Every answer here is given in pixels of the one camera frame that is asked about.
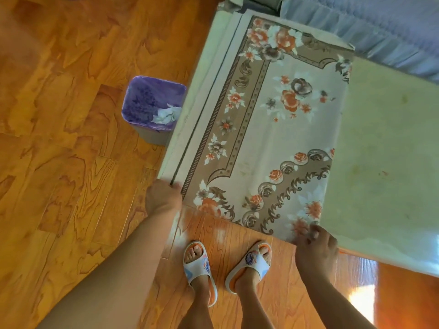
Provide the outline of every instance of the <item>wooden floor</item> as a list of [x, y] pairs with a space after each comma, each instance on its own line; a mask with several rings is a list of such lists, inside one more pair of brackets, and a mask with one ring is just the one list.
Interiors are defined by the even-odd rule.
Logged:
[[[0, 328], [35, 328], [144, 218], [164, 148], [120, 109], [136, 75], [188, 84], [220, 0], [0, 0]], [[219, 286], [216, 328], [238, 328], [223, 289], [257, 232], [185, 209], [162, 254], [139, 328], [174, 328], [190, 304], [186, 243], [206, 245]], [[277, 328], [322, 328], [294, 266], [269, 238], [259, 286]], [[337, 288], [380, 328], [439, 323], [436, 278], [341, 254]]]

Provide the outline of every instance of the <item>leg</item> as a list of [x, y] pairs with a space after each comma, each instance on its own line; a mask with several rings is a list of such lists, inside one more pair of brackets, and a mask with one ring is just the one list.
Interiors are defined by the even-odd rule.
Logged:
[[[202, 255], [199, 246], [190, 248], [184, 257], [185, 263], [195, 261]], [[213, 329], [207, 307], [210, 298], [209, 282], [206, 275], [196, 277], [192, 283], [195, 291], [194, 302], [181, 320], [178, 329]]]
[[[271, 254], [267, 247], [260, 249], [264, 259], [269, 264]], [[242, 307], [241, 329], [273, 329], [273, 325], [265, 314], [256, 294], [256, 285], [260, 280], [259, 274], [252, 268], [246, 268], [244, 274], [236, 282], [236, 293]]]

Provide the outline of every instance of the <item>purple trash can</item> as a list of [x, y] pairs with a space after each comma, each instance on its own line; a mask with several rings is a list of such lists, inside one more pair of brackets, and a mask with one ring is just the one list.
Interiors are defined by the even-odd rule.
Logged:
[[160, 78], [136, 76], [126, 89], [122, 117], [148, 143], [166, 145], [176, 121], [168, 124], [153, 122], [159, 109], [182, 107], [186, 87]]

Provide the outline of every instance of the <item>floral rug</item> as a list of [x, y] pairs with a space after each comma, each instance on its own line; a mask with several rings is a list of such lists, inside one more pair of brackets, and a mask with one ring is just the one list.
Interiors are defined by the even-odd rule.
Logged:
[[308, 233], [352, 59], [294, 23], [243, 15], [176, 172], [184, 204], [288, 242]]

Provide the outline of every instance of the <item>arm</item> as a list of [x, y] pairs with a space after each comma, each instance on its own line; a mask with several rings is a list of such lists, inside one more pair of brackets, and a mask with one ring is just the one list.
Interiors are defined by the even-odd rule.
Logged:
[[332, 286], [329, 274], [337, 258], [337, 239], [320, 226], [311, 226], [318, 237], [297, 239], [295, 260], [317, 313], [326, 329], [374, 329], [375, 327]]
[[154, 181], [146, 194], [148, 217], [52, 309], [38, 329], [135, 328], [181, 202], [179, 185]]

